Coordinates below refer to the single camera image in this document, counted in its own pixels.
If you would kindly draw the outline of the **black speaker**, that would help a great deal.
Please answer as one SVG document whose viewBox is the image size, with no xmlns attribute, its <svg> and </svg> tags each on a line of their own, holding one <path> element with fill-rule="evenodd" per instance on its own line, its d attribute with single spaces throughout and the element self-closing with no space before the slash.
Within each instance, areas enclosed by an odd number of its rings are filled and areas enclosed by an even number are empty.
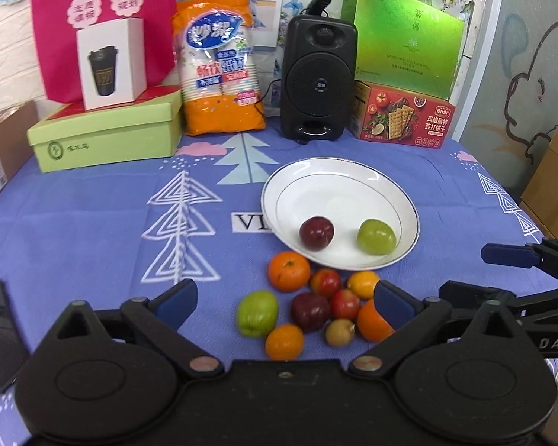
<svg viewBox="0 0 558 446">
<path fill-rule="evenodd" d="M 302 14 L 290 20 L 281 77 L 283 135 L 337 140 L 350 121 L 358 32 L 352 23 Z"/>
</svg>

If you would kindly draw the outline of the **blue patterned tablecloth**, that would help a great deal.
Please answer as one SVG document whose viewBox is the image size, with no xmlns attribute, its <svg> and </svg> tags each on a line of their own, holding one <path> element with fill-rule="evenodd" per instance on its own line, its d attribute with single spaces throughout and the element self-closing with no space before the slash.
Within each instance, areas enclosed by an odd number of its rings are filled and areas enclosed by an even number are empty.
<svg viewBox="0 0 558 446">
<path fill-rule="evenodd" d="M 369 165 L 410 196 L 419 240 L 380 273 L 408 293 L 430 296 L 449 280 L 518 295 L 558 287 L 537 269 L 482 261 L 485 244 L 523 245 L 541 234 L 459 143 L 433 150 L 344 134 L 301 145 L 269 125 L 245 136 L 184 138 L 167 159 L 46 174 L 28 162 L 0 195 L 0 280 L 21 333 L 36 346 L 75 299 L 116 308 L 184 275 L 199 297 L 183 335 L 221 361 L 263 358 L 263 343 L 235 329 L 235 307 L 268 287 L 268 262 L 283 250 L 263 221 L 261 190 L 277 168 L 316 156 Z"/>
</svg>

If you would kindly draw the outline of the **brown cardboard box left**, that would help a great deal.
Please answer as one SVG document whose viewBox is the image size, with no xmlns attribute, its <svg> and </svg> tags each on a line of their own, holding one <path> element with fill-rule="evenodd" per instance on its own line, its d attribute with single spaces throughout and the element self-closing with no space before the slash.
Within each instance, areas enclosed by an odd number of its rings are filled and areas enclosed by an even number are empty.
<svg viewBox="0 0 558 446">
<path fill-rule="evenodd" d="M 39 122 L 34 101 L 0 111 L 0 193 L 32 157 L 27 131 Z"/>
</svg>

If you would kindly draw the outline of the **black phone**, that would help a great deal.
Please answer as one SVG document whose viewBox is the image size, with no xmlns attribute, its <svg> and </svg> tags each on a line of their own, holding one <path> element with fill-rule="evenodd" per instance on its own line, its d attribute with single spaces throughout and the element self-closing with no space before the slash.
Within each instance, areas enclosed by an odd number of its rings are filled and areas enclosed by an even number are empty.
<svg viewBox="0 0 558 446">
<path fill-rule="evenodd" d="M 6 285 L 0 280 L 0 395 L 16 380 L 30 351 L 18 329 Z"/>
</svg>

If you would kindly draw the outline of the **paper cups package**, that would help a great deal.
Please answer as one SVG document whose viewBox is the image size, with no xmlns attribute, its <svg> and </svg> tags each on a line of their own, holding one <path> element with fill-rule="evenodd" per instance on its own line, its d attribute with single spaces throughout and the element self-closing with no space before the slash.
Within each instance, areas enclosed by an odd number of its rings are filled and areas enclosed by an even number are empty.
<svg viewBox="0 0 558 446">
<path fill-rule="evenodd" d="M 172 18 L 185 133 L 266 127 L 250 0 L 184 0 Z"/>
</svg>

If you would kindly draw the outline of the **magenta tote bag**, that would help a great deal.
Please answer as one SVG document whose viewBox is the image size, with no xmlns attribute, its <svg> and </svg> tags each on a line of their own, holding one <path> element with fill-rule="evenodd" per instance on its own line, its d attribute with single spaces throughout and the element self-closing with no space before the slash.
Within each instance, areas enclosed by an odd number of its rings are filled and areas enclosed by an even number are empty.
<svg viewBox="0 0 558 446">
<path fill-rule="evenodd" d="M 118 18 L 144 24 L 146 77 L 158 85 L 174 65 L 171 18 L 176 0 L 31 0 L 32 23 L 45 94 L 49 100 L 81 99 L 76 33 Z"/>
</svg>

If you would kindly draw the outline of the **white coffee cup box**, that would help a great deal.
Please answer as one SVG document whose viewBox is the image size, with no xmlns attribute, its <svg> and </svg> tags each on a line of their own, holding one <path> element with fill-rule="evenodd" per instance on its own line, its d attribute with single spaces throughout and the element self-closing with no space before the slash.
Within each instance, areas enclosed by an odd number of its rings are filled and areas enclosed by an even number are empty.
<svg viewBox="0 0 558 446">
<path fill-rule="evenodd" d="M 131 103 L 147 88 L 140 18 L 88 26 L 78 31 L 76 43 L 85 109 Z"/>
</svg>

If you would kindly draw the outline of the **large orange near plate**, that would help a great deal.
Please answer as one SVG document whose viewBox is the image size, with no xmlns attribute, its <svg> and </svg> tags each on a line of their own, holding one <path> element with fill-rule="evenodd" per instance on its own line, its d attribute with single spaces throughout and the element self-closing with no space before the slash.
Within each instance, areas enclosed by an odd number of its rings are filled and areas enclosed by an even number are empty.
<svg viewBox="0 0 558 446">
<path fill-rule="evenodd" d="M 275 255 L 269 262 L 267 275 L 270 285 L 283 293 L 304 288 L 311 276 L 309 261 L 293 251 Z"/>
</svg>

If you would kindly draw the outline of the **red nectarine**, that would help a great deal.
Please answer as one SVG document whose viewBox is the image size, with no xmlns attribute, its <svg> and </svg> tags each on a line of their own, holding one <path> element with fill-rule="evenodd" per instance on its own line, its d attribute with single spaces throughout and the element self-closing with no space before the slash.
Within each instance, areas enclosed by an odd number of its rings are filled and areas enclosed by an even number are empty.
<svg viewBox="0 0 558 446">
<path fill-rule="evenodd" d="M 320 268 L 311 275 L 309 287 L 315 294 L 330 299 L 337 291 L 340 291 L 343 282 L 336 270 Z"/>
<path fill-rule="evenodd" d="M 341 289 L 331 297 L 330 307 L 333 319 L 355 321 L 361 308 L 361 300 L 350 289 Z"/>
</svg>

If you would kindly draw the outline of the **green apple in plate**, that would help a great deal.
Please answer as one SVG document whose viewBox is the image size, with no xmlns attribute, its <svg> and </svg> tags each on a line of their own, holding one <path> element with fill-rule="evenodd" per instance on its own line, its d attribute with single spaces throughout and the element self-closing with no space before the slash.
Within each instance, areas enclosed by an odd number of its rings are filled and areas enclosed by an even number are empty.
<svg viewBox="0 0 558 446">
<path fill-rule="evenodd" d="M 380 256 L 393 252 L 397 246 L 397 239 L 389 224 L 382 220 L 370 219 L 361 224 L 357 244 L 363 252 Z"/>
</svg>

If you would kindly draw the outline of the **small orange front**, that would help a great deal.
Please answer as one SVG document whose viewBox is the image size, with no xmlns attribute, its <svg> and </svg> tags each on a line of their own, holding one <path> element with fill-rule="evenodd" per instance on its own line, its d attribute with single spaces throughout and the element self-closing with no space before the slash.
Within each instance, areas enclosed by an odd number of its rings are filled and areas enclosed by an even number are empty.
<svg viewBox="0 0 558 446">
<path fill-rule="evenodd" d="M 265 352 L 272 361 L 293 361 L 304 348 L 304 334 L 293 324 L 274 328 L 266 338 Z"/>
</svg>

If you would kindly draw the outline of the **brown kiwi fruit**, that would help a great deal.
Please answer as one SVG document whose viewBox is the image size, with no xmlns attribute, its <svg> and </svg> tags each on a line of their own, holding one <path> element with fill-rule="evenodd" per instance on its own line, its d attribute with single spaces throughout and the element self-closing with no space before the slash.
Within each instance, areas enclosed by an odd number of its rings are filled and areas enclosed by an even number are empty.
<svg viewBox="0 0 558 446">
<path fill-rule="evenodd" d="M 326 343 L 332 348 L 344 348 L 355 337 L 355 325 L 346 318 L 333 320 L 326 326 L 324 337 Z"/>
</svg>

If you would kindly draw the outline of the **black microphone on speaker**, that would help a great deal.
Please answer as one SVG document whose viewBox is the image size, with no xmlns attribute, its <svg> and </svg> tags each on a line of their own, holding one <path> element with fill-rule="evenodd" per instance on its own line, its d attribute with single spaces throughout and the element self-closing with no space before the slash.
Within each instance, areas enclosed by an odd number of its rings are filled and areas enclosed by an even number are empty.
<svg viewBox="0 0 558 446">
<path fill-rule="evenodd" d="M 326 7 L 329 6 L 332 1 L 333 0 L 311 0 L 302 10 L 302 13 L 311 16 L 323 16 L 326 14 Z"/>
</svg>

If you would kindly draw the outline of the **light green shoe box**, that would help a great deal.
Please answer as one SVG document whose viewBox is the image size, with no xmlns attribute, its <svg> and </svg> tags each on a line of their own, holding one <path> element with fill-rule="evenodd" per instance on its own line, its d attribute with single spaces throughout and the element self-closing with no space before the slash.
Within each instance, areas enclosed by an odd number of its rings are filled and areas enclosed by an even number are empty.
<svg viewBox="0 0 558 446">
<path fill-rule="evenodd" d="M 182 135 L 182 95 L 152 104 L 39 121 L 27 131 L 42 172 L 170 157 Z"/>
</svg>

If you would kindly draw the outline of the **green apple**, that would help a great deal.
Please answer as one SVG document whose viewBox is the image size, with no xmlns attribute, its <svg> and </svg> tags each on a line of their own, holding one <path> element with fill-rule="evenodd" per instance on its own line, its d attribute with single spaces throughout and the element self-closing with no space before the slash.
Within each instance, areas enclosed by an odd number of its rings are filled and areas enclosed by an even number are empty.
<svg viewBox="0 0 558 446">
<path fill-rule="evenodd" d="M 397 246 L 397 239 L 389 224 L 382 220 L 370 219 L 361 224 L 357 244 L 363 252 L 380 256 L 393 252 Z"/>
<path fill-rule="evenodd" d="M 235 323 L 242 336 L 266 338 L 275 328 L 279 302 L 270 291 L 258 290 L 246 295 L 235 313 Z"/>
</svg>

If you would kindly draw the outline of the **dark red plum on table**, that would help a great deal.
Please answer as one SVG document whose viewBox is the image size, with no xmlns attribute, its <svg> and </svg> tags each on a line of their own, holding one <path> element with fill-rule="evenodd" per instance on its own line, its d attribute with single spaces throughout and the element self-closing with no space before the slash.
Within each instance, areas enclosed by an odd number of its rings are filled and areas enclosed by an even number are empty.
<svg viewBox="0 0 558 446">
<path fill-rule="evenodd" d="M 330 303 L 326 297 L 313 292 L 300 293 L 291 301 L 290 318 L 304 333 L 322 329 L 330 315 Z"/>
</svg>

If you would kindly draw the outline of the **yellow orange kumquat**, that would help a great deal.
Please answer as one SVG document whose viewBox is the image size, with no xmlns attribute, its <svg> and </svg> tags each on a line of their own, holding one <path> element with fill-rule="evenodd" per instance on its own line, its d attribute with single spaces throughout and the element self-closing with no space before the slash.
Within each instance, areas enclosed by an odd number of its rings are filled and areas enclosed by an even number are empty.
<svg viewBox="0 0 558 446">
<path fill-rule="evenodd" d="M 377 273 L 358 271 L 347 279 L 347 288 L 360 300 L 367 301 L 374 297 L 375 287 L 379 282 L 380 277 Z"/>
</svg>

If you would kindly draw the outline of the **large green gift box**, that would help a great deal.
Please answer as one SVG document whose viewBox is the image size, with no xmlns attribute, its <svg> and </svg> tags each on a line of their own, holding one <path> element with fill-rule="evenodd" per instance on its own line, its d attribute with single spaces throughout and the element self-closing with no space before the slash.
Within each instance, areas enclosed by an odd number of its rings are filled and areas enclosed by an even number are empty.
<svg viewBox="0 0 558 446">
<path fill-rule="evenodd" d="M 355 78 L 449 99 L 465 24 L 417 0 L 343 0 L 358 31 Z"/>
</svg>

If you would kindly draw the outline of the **red cracker box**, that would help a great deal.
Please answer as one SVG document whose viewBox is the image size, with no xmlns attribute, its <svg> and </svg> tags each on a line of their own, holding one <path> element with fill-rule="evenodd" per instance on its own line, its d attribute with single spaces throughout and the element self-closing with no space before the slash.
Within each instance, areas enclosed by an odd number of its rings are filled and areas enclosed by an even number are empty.
<svg viewBox="0 0 558 446">
<path fill-rule="evenodd" d="M 354 99 L 349 129 L 367 142 L 441 148 L 456 111 L 442 99 L 362 81 Z"/>
</svg>

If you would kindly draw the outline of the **white round plate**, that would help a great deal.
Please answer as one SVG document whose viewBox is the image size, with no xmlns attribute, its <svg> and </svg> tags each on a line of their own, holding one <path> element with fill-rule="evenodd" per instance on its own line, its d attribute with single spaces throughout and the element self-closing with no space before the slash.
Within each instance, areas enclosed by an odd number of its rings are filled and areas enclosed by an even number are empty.
<svg viewBox="0 0 558 446">
<path fill-rule="evenodd" d="M 386 174 L 358 162 L 316 157 L 287 164 L 265 182 L 261 209 L 266 225 L 289 249 L 328 268 L 376 270 L 405 258 L 420 234 L 419 214 L 404 189 Z M 330 244 L 309 250 L 300 240 L 302 223 L 313 216 L 334 227 Z M 370 255 L 357 244 L 365 220 L 387 223 L 395 248 L 387 255 Z"/>
</svg>

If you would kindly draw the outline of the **red flat box lid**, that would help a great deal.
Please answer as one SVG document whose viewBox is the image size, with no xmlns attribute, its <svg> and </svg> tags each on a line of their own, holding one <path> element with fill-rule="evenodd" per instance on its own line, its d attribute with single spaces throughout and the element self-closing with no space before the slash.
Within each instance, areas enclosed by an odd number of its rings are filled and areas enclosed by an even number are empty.
<svg viewBox="0 0 558 446">
<path fill-rule="evenodd" d="M 65 119 L 85 113 L 126 108 L 142 105 L 144 103 L 152 104 L 157 99 L 168 98 L 169 96 L 174 97 L 175 95 L 180 95 L 180 87 L 178 85 L 157 85 L 157 87 L 148 88 L 146 91 L 142 92 L 137 99 L 129 103 L 114 104 L 89 110 L 85 109 L 85 106 L 81 102 L 67 104 L 48 116 L 47 120 Z"/>
</svg>

